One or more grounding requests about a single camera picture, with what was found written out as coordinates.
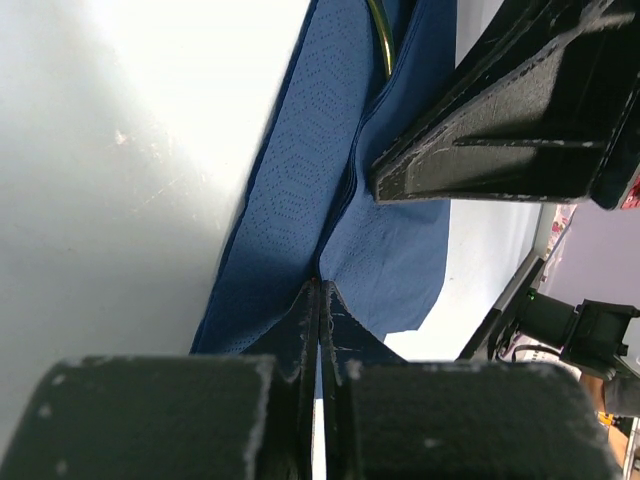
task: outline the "gray wall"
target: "gray wall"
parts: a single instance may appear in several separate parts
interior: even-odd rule
[[[188,351],[306,7],[0,2],[0,455],[55,361]]]
[[[576,209],[562,260],[544,292],[567,303],[585,298],[640,307],[640,209]]]

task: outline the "white surface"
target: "white surface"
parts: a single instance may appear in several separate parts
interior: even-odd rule
[[[188,351],[307,5],[0,2],[0,452],[61,357]]]
[[[324,400],[321,398],[315,401],[315,412],[313,413],[313,443],[312,443],[312,468],[313,479],[323,480],[327,478],[327,464],[325,462],[326,446],[324,436]]]
[[[417,332],[385,343],[407,360],[453,360],[529,253],[539,205],[455,201],[440,297]]]
[[[504,0],[458,0],[456,64],[469,53]]]

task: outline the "blue cloth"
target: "blue cloth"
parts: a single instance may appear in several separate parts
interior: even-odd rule
[[[366,173],[453,70],[456,2],[385,4],[401,48],[383,87],[366,1],[311,2],[193,353],[244,350],[313,276],[334,280],[379,337],[433,306],[449,203],[376,206]]]

